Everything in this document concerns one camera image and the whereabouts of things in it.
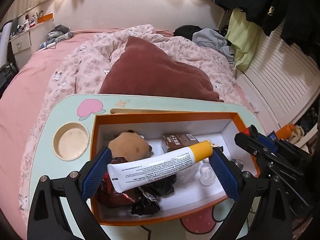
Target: stuffed animal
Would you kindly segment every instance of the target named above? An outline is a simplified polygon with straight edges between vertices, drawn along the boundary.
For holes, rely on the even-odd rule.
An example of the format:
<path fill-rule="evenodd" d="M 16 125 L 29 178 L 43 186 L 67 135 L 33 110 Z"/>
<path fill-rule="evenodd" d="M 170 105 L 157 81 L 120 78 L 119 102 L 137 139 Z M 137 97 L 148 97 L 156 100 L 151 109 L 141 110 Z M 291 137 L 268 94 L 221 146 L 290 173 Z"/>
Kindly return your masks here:
<path fill-rule="evenodd" d="M 140 135 L 133 132 L 122 132 L 108 144 L 112 157 L 124 157 L 128 162 L 133 162 L 149 157 L 152 147 Z"/>

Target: tube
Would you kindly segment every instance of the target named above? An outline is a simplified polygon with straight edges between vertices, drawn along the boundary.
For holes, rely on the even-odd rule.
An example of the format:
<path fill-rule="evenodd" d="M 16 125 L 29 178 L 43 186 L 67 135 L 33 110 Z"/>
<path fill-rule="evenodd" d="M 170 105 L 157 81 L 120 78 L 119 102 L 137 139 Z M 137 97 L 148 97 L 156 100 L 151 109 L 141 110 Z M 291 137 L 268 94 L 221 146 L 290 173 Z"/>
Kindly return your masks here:
<path fill-rule="evenodd" d="M 128 163 L 108 164 L 116 192 L 142 186 L 176 174 L 212 155 L 210 142 L 203 141 L 159 156 Z"/>

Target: floral blanket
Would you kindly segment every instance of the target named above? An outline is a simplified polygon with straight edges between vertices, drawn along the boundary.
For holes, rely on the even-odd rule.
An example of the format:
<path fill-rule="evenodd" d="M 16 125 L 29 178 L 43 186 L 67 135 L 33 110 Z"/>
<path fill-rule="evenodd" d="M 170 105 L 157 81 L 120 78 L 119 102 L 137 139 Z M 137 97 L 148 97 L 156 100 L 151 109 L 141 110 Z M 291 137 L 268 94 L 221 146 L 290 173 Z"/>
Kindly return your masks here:
<path fill-rule="evenodd" d="M 44 95 L 39 116 L 28 138 L 21 162 L 19 202 L 23 219 L 28 223 L 29 179 L 33 156 L 45 121 L 52 108 L 72 94 L 97 94 L 105 76 L 124 52 L 129 36 L 147 40 L 173 60 L 202 69 L 220 99 L 226 103 L 243 105 L 234 86 L 228 60 L 211 48 L 198 47 L 183 37 L 165 37 L 151 25 L 140 25 L 115 33 L 100 33 L 69 54 L 52 75 Z"/>

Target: pink bedsheet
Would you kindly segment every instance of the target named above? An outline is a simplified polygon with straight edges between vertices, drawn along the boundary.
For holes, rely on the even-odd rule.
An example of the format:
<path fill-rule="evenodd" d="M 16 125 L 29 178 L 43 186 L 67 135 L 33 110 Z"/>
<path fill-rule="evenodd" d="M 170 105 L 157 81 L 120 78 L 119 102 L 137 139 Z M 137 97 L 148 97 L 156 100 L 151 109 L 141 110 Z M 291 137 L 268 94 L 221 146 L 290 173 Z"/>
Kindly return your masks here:
<path fill-rule="evenodd" d="M 119 30 L 121 29 L 75 32 L 77 35 L 68 41 L 59 42 L 56 49 L 34 53 L 0 99 L 0 208 L 23 239 L 27 236 L 18 200 L 21 158 L 31 128 L 38 117 L 49 79 L 65 56 L 93 35 Z"/>

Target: white wardrobe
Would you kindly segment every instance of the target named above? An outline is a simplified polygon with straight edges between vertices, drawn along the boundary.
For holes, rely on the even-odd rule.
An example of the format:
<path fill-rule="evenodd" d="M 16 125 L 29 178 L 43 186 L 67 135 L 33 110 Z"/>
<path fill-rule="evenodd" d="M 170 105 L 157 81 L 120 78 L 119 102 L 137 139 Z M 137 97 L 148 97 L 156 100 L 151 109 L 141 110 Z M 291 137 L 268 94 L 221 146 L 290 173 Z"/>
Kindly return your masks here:
<path fill-rule="evenodd" d="M 266 132 L 295 123 L 320 92 L 318 66 L 297 45 L 289 46 L 280 38 L 282 27 L 270 37 L 261 33 L 250 67 L 237 77 L 250 99 L 256 102 L 256 96 L 261 101 L 257 109 Z"/>

